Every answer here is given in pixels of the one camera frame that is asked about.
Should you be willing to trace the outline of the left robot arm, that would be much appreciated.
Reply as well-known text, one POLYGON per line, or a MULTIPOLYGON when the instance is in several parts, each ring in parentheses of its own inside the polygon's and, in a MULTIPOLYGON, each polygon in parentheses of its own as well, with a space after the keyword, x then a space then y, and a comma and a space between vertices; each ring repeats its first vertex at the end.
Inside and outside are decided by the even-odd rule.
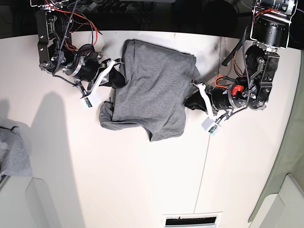
POLYGON ((191 95, 185 106, 216 114, 220 110, 240 111, 262 109, 268 101, 278 68, 277 51, 287 48, 292 17, 297 11, 296 0, 256 0, 252 6, 252 21, 246 26, 243 37, 222 62, 226 66, 242 51, 244 71, 237 77, 220 75, 214 86, 205 85, 203 91, 191 95))

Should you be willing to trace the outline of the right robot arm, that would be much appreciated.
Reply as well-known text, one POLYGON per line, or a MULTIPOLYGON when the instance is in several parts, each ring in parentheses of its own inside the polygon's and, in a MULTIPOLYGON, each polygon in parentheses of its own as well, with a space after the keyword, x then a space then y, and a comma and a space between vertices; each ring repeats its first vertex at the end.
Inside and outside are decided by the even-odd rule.
POLYGON ((94 86, 108 86, 114 89, 125 86, 124 76, 112 67, 105 76, 101 74, 110 66, 110 59, 102 60, 102 53, 95 50, 100 31, 86 17, 78 6, 80 1, 74 0, 32 0, 30 5, 37 7, 36 22, 38 29, 39 67, 53 77, 58 72, 74 79, 66 80, 80 91, 87 92, 82 83, 87 82, 87 89, 94 86), (91 41, 77 48, 72 44, 71 34, 75 24, 91 28, 91 41))

